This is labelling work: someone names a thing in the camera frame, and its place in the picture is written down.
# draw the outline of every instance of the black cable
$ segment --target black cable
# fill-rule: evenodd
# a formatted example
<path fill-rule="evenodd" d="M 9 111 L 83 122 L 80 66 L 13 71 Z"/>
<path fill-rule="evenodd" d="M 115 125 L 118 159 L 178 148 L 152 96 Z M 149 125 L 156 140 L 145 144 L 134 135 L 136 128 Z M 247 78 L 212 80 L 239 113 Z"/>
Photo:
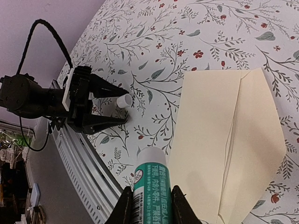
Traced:
<path fill-rule="evenodd" d="M 17 70 L 17 75 L 21 72 L 21 69 L 22 69 L 22 66 L 23 66 L 23 63 L 25 61 L 25 57 L 26 57 L 26 54 L 27 54 L 27 51 L 28 51 L 28 47 L 29 47 L 29 43 L 31 41 L 31 37 L 33 35 L 33 31 L 34 29 L 36 28 L 36 26 L 38 24 L 43 24 L 53 35 L 53 37 L 55 38 L 56 42 L 58 43 L 62 53 L 64 54 L 66 60 L 67 60 L 67 63 L 69 64 L 70 68 L 72 69 L 73 68 L 73 65 L 71 63 L 71 57 L 63 43 L 63 41 L 61 40 L 60 36 L 58 35 L 58 33 L 56 32 L 56 30 L 45 20 L 42 20 L 42 19 L 39 19 L 39 20 L 36 20 L 31 29 L 30 29 L 30 32 L 29 32 L 29 35 L 28 35 L 28 38 L 27 38 L 27 42 L 26 42 L 26 45 L 25 45 L 25 49 L 23 51 L 23 55 L 22 55 L 22 59 L 21 59 L 21 62 L 19 64 L 19 68 Z"/>
<path fill-rule="evenodd" d="M 29 44 L 30 44 L 30 41 L 31 41 L 31 37 L 33 35 L 33 31 L 34 29 L 36 28 L 36 26 L 38 24 L 43 24 L 53 35 L 53 37 L 55 38 L 56 42 L 58 43 L 63 55 L 65 56 L 66 58 L 66 61 L 68 62 L 69 64 L 69 67 L 72 69 L 73 68 L 73 65 L 71 63 L 71 57 L 63 43 L 63 41 L 61 40 L 60 36 L 58 35 L 58 33 L 56 32 L 56 30 L 45 20 L 42 20 L 42 19 L 39 19 L 39 20 L 36 20 L 33 24 L 32 24 L 32 27 L 30 29 L 30 32 L 29 32 L 29 35 L 28 35 L 28 38 L 27 38 L 27 42 L 26 42 L 26 45 L 25 45 L 25 49 L 23 51 L 23 55 L 22 55 L 22 59 L 21 59 L 21 62 L 19 64 L 19 68 L 17 70 L 17 75 L 20 74 L 21 72 L 21 69 L 22 69 L 22 66 L 24 64 L 24 61 L 25 61 L 25 58 L 26 58 L 26 54 L 27 54 L 27 51 L 28 51 L 28 47 L 29 47 Z M 44 146 L 41 148 L 41 149 L 34 149 L 32 148 L 28 142 L 26 141 L 26 137 L 24 135 L 24 132 L 23 132 L 23 126 L 22 126 L 22 118 L 20 117 L 20 127 L 21 127 L 21 132 L 22 132 L 22 136 L 24 138 L 24 141 L 26 143 L 26 145 L 32 150 L 32 151 L 35 151 L 35 152 L 40 152 L 42 151 L 46 145 L 47 145 L 47 142 L 48 142 L 48 139 L 49 139 L 49 135 L 50 135 L 50 128 L 48 127 L 48 134 L 47 134 L 47 138 L 46 138 L 46 141 L 45 141 L 45 144 Z"/>
<path fill-rule="evenodd" d="M 46 138 L 46 141 L 45 141 L 43 147 L 40 148 L 40 149 L 34 149 L 34 148 L 32 148 L 32 147 L 29 145 L 29 143 L 28 143 L 27 140 L 26 140 L 26 137 L 25 137 L 24 132 L 23 132 L 22 118 L 21 118 L 21 117 L 19 117 L 19 118 L 20 118 L 21 132 L 22 132 L 22 136 L 23 136 L 23 138 L 24 138 L 25 144 L 26 144 L 32 151 L 34 151 L 34 152 L 40 152 L 40 151 L 42 151 L 44 148 L 46 148 L 46 145 L 47 145 L 47 143 L 48 143 L 48 139 L 49 139 L 49 135 L 50 135 L 49 131 L 48 131 L 48 133 L 47 133 L 47 138 Z"/>

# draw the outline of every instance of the red flower pattern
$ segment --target red flower pattern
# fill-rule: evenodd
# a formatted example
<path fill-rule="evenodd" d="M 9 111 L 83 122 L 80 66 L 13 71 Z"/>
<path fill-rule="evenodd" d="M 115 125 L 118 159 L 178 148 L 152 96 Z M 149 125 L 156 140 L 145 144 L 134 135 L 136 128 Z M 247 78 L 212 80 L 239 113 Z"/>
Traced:
<path fill-rule="evenodd" d="M 276 51 L 279 51 L 281 48 L 279 46 L 273 47 Z"/>
<path fill-rule="evenodd" d="M 197 52 L 195 52 L 193 54 L 193 56 L 195 56 L 195 58 L 201 58 L 203 56 L 204 52 L 201 52 L 201 50 L 198 50 Z"/>
<path fill-rule="evenodd" d="M 158 49 L 160 49 L 160 47 L 162 47 L 162 44 L 161 44 L 161 43 L 159 43 L 159 44 L 156 46 L 156 48 L 158 48 Z"/>
<path fill-rule="evenodd" d="M 273 194 L 271 197 L 271 202 L 276 204 L 279 201 L 279 194 Z"/>
<path fill-rule="evenodd" d="M 183 55 L 184 51 L 183 50 L 179 50 L 178 51 L 178 56 L 181 57 Z"/>
<path fill-rule="evenodd" d="M 268 25 L 266 23 L 264 23 L 264 22 L 261 24 L 261 27 L 263 27 L 263 28 L 267 28 L 267 26 Z"/>

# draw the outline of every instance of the small white cap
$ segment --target small white cap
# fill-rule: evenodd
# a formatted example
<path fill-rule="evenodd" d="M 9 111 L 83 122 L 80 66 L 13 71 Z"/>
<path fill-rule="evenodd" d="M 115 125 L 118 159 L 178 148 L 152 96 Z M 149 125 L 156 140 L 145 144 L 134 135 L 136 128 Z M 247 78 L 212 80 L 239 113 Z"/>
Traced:
<path fill-rule="evenodd" d="M 132 106 L 133 99 L 130 94 L 125 94 L 121 97 L 118 97 L 116 103 L 119 108 L 126 108 Z"/>
<path fill-rule="evenodd" d="M 148 162 L 156 162 L 166 166 L 164 152 L 158 147 L 146 147 L 137 156 L 136 167 Z"/>

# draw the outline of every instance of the envelope flap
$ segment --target envelope flap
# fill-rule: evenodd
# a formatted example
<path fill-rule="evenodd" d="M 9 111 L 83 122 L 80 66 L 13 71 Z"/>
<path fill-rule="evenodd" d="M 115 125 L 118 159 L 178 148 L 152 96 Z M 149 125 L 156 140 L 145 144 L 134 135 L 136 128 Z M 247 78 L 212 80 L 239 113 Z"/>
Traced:
<path fill-rule="evenodd" d="M 285 140 L 261 69 L 241 80 L 235 137 L 219 214 L 241 223 L 264 194 L 285 155 Z"/>
<path fill-rule="evenodd" d="M 186 72 L 169 170 L 199 219 L 216 223 L 225 147 L 241 76 L 248 71 Z"/>

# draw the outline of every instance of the floral tablecloth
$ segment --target floral tablecloth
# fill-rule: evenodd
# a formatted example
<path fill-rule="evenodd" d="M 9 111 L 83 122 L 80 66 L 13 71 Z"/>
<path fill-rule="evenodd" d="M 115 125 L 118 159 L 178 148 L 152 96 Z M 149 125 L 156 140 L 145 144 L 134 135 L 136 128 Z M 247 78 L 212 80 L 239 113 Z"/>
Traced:
<path fill-rule="evenodd" d="M 133 185 L 140 149 L 161 147 L 169 157 L 185 71 L 262 67 L 287 154 L 243 223 L 299 224 L 298 0 L 107 0 L 71 57 L 133 96 L 127 111 L 94 99 L 95 114 L 128 123 L 88 136 L 123 187 Z"/>

